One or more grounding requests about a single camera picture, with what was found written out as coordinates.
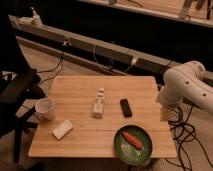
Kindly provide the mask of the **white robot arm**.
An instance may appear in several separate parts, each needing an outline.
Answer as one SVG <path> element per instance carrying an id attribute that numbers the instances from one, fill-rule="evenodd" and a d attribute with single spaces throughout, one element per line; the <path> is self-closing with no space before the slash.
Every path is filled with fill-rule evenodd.
<path id="1" fill-rule="evenodd" d="M 168 69 L 156 102 L 161 105 L 161 120 L 168 121 L 172 110 L 186 98 L 201 109 L 213 114 L 213 87 L 202 81 L 206 69 L 199 61 L 190 61 Z"/>

